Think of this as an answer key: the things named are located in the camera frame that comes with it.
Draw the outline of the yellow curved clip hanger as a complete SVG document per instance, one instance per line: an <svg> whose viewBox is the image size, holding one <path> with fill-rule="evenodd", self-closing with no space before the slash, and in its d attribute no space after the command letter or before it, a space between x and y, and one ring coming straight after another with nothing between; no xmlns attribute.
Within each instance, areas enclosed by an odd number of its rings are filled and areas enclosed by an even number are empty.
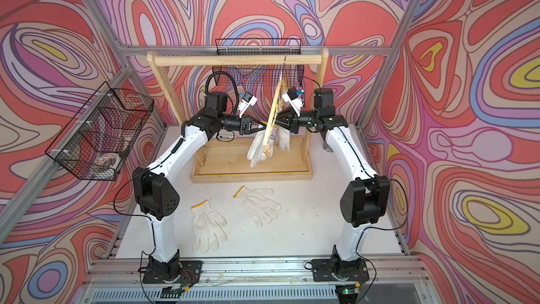
<svg viewBox="0 0 540 304"><path fill-rule="evenodd" d="M277 110L278 110L278 100L280 98L281 86L283 84L283 76L284 76L283 73L284 73L284 68L285 68L285 65L286 65L286 59L287 59L287 56L285 55L283 64L281 65L280 70L279 70L278 82L277 82L277 86L276 86L276 89L275 89L275 92L274 92L274 98L273 98L273 101L272 101L272 104L271 104L271 110L270 110L270 113L269 113L269 119L267 121L267 126L266 126L266 129L265 129L265 132L264 132L264 137L263 137L263 142L262 142L262 144L264 146L264 150L263 150L262 154L263 154L264 157L267 157L269 155L269 152L270 152L269 139L270 139L272 130L274 129L274 125L275 125L276 113L277 113Z"/></svg>

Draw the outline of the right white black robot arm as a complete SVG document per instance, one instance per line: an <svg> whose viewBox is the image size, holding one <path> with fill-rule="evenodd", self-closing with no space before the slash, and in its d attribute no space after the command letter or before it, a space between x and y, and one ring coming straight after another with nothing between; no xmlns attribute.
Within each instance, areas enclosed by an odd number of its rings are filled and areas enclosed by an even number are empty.
<svg viewBox="0 0 540 304"><path fill-rule="evenodd" d="M298 111L288 118L290 130L320 134L337 156L348 178L348 185L340 199L340 212L345 221L340 239L333 246L328 260L312 260L314 281L369 280L366 260L361 248L367 240L368 231L385 215L391 183L384 175L372 168L357 143L346 119L336 113L333 90L314 90L314 109Z"/></svg>

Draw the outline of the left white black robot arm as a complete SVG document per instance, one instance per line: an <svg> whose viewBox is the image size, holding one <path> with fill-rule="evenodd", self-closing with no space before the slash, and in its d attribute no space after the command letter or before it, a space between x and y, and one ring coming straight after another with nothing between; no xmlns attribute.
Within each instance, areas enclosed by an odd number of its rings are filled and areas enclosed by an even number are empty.
<svg viewBox="0 0 540 304"><path fill-rule="evenodd" d="M208 93L204 107L182 123L177 141L148 167L133 171L135 201L149 220L153 242L148 264L142 269L145 283L175 283L183 274L192 284L198 282L194 272L184 271L174 241L172 214L179 206L180 195L173 182L188 160L220 131L259 135L266 129L263 122L239 112L237 104L227 113L228 101L229 95L224 92Z"/></svg>

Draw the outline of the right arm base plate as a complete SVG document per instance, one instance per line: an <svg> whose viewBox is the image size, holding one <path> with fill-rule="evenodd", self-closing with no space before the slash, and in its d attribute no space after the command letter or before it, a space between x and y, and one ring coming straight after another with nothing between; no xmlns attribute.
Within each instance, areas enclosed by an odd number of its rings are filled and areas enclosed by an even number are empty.
<svg viewBox="0 0 540 304"><path fill-rule="evenodd" d="M307 263L315 282L355 281L363 284L370 280L366 261L358 258L342 261L339 258L313 259Z"/></svg>

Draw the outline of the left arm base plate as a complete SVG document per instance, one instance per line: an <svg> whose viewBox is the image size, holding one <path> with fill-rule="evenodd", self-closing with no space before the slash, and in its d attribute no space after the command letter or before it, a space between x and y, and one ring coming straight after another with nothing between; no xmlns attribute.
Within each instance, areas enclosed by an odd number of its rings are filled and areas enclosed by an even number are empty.
<svg viewBox="0 0 540 304"><path fill-rule="evenodd" d="M143 268L143 284L194 285L200 281L201 260L173 260L170 263L150 261Z"/></svg>

